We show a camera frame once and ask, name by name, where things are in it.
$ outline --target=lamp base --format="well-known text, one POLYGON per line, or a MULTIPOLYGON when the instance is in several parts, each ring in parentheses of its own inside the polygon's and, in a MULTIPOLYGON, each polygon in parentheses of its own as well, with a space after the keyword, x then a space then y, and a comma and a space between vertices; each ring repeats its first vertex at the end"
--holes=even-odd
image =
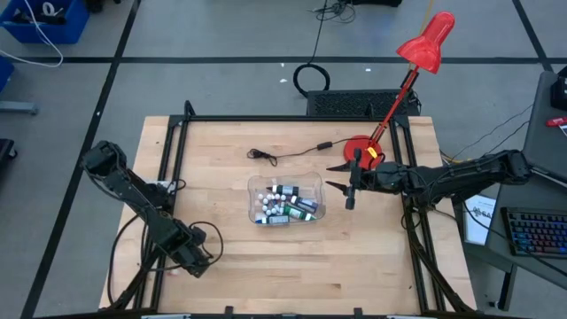
MULTIPOLYGON (((360 167, 365 169, 372 169, 378 166, 381 160, 380 156, 374 159, 374 157, 370 155, 370 152, 367 151, 367 149, 369 148, 370 136, 353 136, 351 138, 351 140, 346 141, 345 149, 343 151, 345 160, 354 160, 354 150, 360 148, 362 151, 360 167)), ((373 148, 377 154, 380 154, 382 152, 382 147, 380 147, 380 144, 376 144, 373 148)))

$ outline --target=table leg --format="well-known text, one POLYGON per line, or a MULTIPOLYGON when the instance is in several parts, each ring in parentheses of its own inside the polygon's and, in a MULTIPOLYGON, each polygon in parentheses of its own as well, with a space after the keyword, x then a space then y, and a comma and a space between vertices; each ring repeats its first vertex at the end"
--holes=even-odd
POLYGON ((502 283, 502 290, 500 293, 500 299, 495 302, 491 302, 491 307, 497 307, 502 311, 508 311, 510 309, 510 302, 512 301, 512 291, 514 290, 514 282, 516 281, 517 266, 512 265, 510 272, 507 272, 504 276, 504 283, 502 283))

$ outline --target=white cable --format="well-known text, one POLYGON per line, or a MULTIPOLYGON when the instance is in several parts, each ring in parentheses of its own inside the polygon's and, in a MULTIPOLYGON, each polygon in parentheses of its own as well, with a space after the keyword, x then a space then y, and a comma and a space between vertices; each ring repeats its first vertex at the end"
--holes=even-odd
POLYGON ((26 59, 23 58, 18 58, 18 57, 14 57, 12 54, 3 51, 0 49, 0 53, 4 54, 6 57, 9 58, 13 58, 15 60, 18 60, 20 62, 24 62, 24 63, 28 63, 30 65, 35 65, 35 66, 45 66, 45 67, 60 67, 61 64, 63 63, 63 54, 61 53, 61 51, 55 46, 55 44, 53 44, 51 42, 51 40, 47 37, 47 35, 45 35, 45 33, 42 31, 42 29, 39 27, 39 24, 37 23, 37 21, 35 20, 35 15, 34 15, 34 11, 32 10, 31 5, 29 5, 29 2, 27 0, 24 0, 24 2, 26 2, 27 8, 29 9, 29 13, 32 16, 32 20, 34 21, 35 24, 35 29, 38 32, 38 35, 40 36, 40 39, 42 40, 43 43, 49 45, 50 47, 52 47, 53 49, 55 49, 55 51, 57 52, 57 54, 59 55, 59 62, 55 65, 50 65, 50 64, 46 64, 46 63, 40 63, 40 62, 34 62, 34 61, 28 61, 26 59))

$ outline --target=gray floor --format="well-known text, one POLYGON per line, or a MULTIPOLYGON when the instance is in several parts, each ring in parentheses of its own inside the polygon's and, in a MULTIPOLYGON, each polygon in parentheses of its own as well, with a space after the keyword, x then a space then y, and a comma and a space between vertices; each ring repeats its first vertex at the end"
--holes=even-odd
MULTIPOLYGON (((0 0, 4 7, 5 0, 0 0)), ((82 39, 62 46, 68 57, 112 57, 132 0, 92 15, 82 39)), ((562 0, 522 0, 551 58, 567 57, 564 32, 557 27, 562 0)), ((125 57, 294 57, 312 53, 318 21, 306 9, 322 0, 142 0, 125 57)), ((396 48, 417 34, 427 1, 404 0, 398 9, 358 6, 355 22, 326 22, 318 55, 394 57, 396 48)), ((445 57, 537 58, 509 0, 438 0, 434 11, 455 14, 445 57)), ((53 56, 42 45, 23 45, 0 30, 2 49, 21 56, 53 56)), ((190 99, 199 114, 304 114, 306 100, 293 88, 297 64, 121 64, 102 114, 95 141, 110 139, 134 158, 145 116, 180 113, 190 99)), ((322 64, 332 89, 396 88, 404 64, 322 64)), ((556 71, 563 66, 554 65, 556 71)), ((16 65, 1 99, 33 101, 35 117, 0 114, 0 136, 14 139, 19 157, 0 184, 0 317, 18 317, 66 192, 108 64, 64 64, 59 69, 16 65)), ((423 115, 432 116, 439 144, 455 154, 533 101, 541 64, 443 65, 423 72, 416 90, 423 115)), ((322 79, 308 70, 306 89, 322 79)), ((529 118, 529 113, 468 149, 463 159, 482 155, 529 118)), ((501 148, 521 148, 525 129, 501 148)), ((487 191, 493 197, 494 188, 487 191)), ((120 217, 120 204, 104 197, 83 178, 35 315, 97 309, 107 260, 120 217)), ((503 274, 468 259, 478 307, 497 299, 503 274)), ((506 315, 560 317, 567 292, 523 270, 506 315)))

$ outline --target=lamp shade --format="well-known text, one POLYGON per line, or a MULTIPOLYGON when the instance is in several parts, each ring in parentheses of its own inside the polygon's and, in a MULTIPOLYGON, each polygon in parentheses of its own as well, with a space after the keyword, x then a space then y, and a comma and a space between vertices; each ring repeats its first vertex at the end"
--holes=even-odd
POLYGON ((453 13, 439 12, 421 35, 403 43, 396 52, 409 62, 436 74, 441 64, 441 44, 453 26, 453 13))

